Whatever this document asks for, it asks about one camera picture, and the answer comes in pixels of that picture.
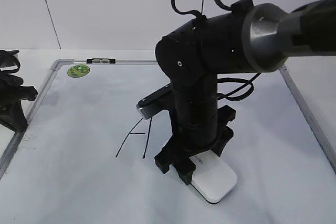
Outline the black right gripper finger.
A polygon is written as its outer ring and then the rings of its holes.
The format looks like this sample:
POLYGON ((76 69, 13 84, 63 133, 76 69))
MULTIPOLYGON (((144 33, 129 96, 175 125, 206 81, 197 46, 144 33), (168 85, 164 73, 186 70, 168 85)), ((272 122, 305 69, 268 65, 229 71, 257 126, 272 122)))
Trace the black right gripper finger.
POLYGON ((224 147, 225 145, 230 141, 230 139, 232 138, 232 136, 222 136, 217 144, 214 146, 214 153, 217 155, 217 156, 221 156, 223 150, 224 150, 224 147))
POLYGON ((195 170, 196 165, 189 158, 176 163, 176 171, 178 176, 185 185, 189 185, 191 183, 195 170))

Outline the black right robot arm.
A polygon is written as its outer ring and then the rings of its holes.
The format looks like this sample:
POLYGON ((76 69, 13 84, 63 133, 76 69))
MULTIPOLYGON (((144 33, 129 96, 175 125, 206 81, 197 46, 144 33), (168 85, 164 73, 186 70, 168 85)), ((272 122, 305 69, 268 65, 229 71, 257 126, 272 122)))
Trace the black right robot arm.
POLYGON ((229 74, 278 70, 290 57, 335 55, 335 0, 303 5, 291 13, 274 4, 241 0, 228 14, 194 19, 164 36, 155 48, 168 92, 159 98, 169 111, 173 135, 155 157, 162 172, 174 166, 190 184, 191 157, 221 155, 233 137, 228 123, 236 112, 218 106, 220 82, 229 74))

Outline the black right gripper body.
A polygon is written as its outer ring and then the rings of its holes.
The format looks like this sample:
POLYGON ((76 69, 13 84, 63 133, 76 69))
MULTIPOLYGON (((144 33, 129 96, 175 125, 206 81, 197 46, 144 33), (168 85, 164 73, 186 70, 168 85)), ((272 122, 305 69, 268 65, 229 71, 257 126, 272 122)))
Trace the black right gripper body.
POLYGON ((164 174, 171 165, 176 168, 179 161, 209 150, 214 152, 214 146, 222 136, 234 136, 227 124, 235 119, 236 111, 228 105, 207 107, 201 113, 185 113, 185 116, 192 120, 191 124, 181 123, 176 113, 170 114, 173 134, 154 158, 164 174))

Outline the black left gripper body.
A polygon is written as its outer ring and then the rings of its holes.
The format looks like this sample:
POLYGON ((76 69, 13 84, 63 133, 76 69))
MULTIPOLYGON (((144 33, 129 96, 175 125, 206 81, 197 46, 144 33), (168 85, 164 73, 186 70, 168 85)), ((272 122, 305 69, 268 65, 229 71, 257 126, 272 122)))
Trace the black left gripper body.
POLYGON ((1 109, 21 100, 36 100, 38 91, 33 86, 23 86, 23 83, 21 77, 1 74, 1 109))

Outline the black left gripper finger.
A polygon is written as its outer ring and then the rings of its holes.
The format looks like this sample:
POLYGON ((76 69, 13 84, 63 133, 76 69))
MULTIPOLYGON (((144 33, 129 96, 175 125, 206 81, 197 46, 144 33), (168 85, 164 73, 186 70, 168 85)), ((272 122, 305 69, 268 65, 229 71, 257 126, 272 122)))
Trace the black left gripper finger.
POLYGON ((1 125, 14 131, 22 132, 27 126, 21 102, 13 102, 1 107, 1 125))

